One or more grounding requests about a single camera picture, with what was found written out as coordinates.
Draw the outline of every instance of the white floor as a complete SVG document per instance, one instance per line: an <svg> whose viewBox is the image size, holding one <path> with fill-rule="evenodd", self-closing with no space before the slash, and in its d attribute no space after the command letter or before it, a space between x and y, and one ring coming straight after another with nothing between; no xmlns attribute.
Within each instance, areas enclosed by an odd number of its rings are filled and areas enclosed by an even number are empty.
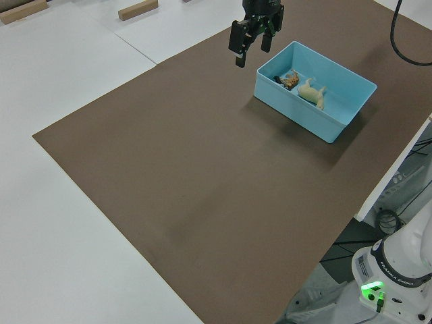
<svg viewBox="0 0 432 324"><path fill-rule="evenodd" d="M137 2L53 0L0 23L0 323L201 323L31 137L244 15L159 0L120 21Z"/></svg>

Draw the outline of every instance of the light blue container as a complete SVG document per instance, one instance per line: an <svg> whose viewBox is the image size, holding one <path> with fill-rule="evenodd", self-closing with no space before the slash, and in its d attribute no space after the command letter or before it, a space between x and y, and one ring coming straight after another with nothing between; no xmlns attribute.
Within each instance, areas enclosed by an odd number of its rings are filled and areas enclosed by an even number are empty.
<svg viewBox="0 0 432 324"><path fill-rule="evenodd" d="M291 91L277 84L274 76L285 78L292 69L300 81ZM298 87L307 78L310 85L324 92L324 110L298 96ZM352 121L376 84L340 66L308 47L292 42L256 72L254 95L270 107L300 124L328 143L334 142Z"/></svg>

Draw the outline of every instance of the cable connector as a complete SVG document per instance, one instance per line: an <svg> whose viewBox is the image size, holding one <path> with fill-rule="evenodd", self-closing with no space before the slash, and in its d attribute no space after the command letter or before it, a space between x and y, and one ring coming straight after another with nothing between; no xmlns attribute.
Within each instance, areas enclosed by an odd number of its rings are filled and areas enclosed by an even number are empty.
<svg viewBox="0 0 432 324"><path fill-rule="evenodd" d="M381 309L384 307L384 293L380 292L379 293L379 298L377 301L377 313L381 312Z"/></svg>

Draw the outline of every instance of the black band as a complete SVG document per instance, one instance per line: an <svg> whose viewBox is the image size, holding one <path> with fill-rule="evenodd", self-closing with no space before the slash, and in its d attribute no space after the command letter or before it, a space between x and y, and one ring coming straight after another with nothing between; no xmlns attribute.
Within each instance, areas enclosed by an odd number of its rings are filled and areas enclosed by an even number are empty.
<svg viewBox="0 0 432 324"><path fill-rule="evenodd" d="M371 254L377 260L379 268L384 272L386 276L388 276L392 281L396 282L398 285L407 287L407 288L417 288L423 285L425 282L428 282L432 275L425 275L421 278L408 278L400 273L398 273L387 261L384 255L384 241L383 239L379 244L376 250L371 249Z"/></svg>

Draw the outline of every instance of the green light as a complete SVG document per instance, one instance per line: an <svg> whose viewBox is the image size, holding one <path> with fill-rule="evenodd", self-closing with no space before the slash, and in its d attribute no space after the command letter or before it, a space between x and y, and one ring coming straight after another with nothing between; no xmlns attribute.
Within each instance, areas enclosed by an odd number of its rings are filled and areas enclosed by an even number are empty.
<svg viewBox="0 0 432 324"><path fill-rule="evenodd" d="M383 285L382 281L374 281L374 282L371 282L371 283L368 283L366 285L361 286L361 288L363 291L369 290L369 289L374 290L374 288L381 287L382 285Z"/></svg>

